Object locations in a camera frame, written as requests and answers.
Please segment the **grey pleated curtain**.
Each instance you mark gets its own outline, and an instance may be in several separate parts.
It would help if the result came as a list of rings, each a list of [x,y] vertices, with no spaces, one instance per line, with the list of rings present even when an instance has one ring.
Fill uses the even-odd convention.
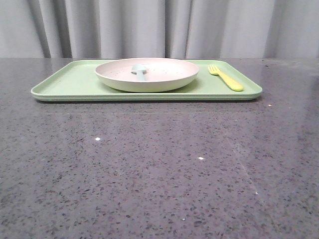
[[[317,58],[316,0],[3,0],[2,58]]]

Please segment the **light blue plastic spoon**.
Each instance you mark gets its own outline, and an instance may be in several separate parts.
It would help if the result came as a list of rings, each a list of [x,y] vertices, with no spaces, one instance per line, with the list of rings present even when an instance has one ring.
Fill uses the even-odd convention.
[[[142,64],[135,64],[132,66],[131,73],[137,76],[139,81],[146,81],[144,73],[147,71],[146,67]]]

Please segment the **yellow plastic fork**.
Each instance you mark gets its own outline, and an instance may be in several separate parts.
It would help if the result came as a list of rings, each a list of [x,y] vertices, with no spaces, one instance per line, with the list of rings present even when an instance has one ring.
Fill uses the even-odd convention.
[[[238,83],[233,78],[228,76],[226,73],[221,71],[216,65],[209,65],[208,71],[211,75],[219,76],[223,80],[223,82],[226,84],[226,86],[230,88],[231,90],[236,92],[244,91],[244,87],[240,83]]]

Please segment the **light green plastic tray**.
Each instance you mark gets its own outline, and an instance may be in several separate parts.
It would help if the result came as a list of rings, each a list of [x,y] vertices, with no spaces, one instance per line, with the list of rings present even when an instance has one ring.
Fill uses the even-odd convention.
[[[258,98],[262,88],[224,61],[194,60],[199,73],[190,84],[168,92],[130,93],[112,89],[103,84],[95,74],[104,60],[74,61],[34,86],[31,94],[45,102],[74,101],[247,101]],[[216,65],[221,71],[239,82],[244,90],[236,92],[208,71]]]

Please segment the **white round plate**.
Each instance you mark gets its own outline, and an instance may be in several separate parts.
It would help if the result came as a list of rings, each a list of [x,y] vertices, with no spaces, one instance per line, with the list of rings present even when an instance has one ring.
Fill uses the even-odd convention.
[[[132,66],[142,64],[146,81],[131,73]],[[194,63],[170,58],[129,58],[103,63],[96,67],[100,81],[117,90],[156,93],[181,88],[191,83],[199,73]]]

